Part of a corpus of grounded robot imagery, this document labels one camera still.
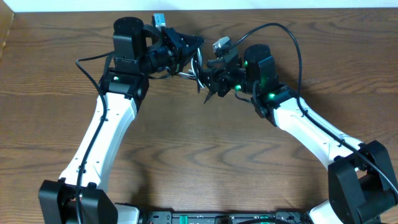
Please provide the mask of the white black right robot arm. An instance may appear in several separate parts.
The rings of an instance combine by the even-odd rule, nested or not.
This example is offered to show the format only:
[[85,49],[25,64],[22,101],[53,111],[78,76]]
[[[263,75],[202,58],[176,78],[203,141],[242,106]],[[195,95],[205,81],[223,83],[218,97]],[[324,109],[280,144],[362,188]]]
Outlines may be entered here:
[[312,223],[369,223],[397,205],[397,179],[387,149],[361,142],[316,114],[279,81],[270,48],[248,47],[243,57],[230,43],[213,45],[215,59],[200,75],[210,93],[247,93],[256,113],[301,142],[327,169],[328,198],[313,207]]

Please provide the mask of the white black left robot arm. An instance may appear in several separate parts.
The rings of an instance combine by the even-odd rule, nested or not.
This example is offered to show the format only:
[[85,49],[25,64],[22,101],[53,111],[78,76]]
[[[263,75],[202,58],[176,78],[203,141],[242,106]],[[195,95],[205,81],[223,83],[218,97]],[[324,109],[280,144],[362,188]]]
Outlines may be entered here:
[[109,177],[121,141],[149,89],[151,79],[180,73],[197,57],[204,40],[165,25],[156,13],[150,24],[122,17],[113,25],[112,52],[94,82],[95,113],[73,159],[56,181],[45,180],[39,202],[45,223],[144,223],[141,211],[113,203]]

